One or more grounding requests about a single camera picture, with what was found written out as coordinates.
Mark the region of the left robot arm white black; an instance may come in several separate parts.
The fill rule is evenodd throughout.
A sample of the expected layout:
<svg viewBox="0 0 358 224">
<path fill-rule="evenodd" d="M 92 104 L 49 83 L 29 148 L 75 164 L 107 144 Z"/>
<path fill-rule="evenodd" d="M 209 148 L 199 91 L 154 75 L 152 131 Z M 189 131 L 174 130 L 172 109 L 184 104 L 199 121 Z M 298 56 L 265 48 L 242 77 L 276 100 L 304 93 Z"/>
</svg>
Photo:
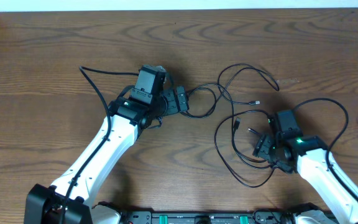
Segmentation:
<svg viewBox="0 0 358 224">
<path fill-rule="evenodd" d="M 108 106 L 108 115 L 77 160 L 49 187 L 36 184 L 27 195 L 25 223 L 119 223 L 121 214 L 95 205 L 95 198 L 120 157 L 152 121 L 188 110 L 183 86 L 150 93 L 127 86 Z"/>
</svg>

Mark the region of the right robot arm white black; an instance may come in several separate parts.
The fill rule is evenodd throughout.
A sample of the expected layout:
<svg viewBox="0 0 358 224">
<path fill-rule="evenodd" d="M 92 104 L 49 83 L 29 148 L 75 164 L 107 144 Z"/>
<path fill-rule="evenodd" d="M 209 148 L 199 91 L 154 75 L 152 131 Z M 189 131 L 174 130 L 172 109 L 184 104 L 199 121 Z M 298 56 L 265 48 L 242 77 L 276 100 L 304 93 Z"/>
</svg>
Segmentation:
<svg viewBox="0 0 358 224">
<path fill-rule="evenodd" d="M 317 191 L 339 223 L 358 223 L 358 186 L 319 137 L 275 140 L 263 134 L 253 155 L 287 174 L 298 173 Z"/>
</svg>

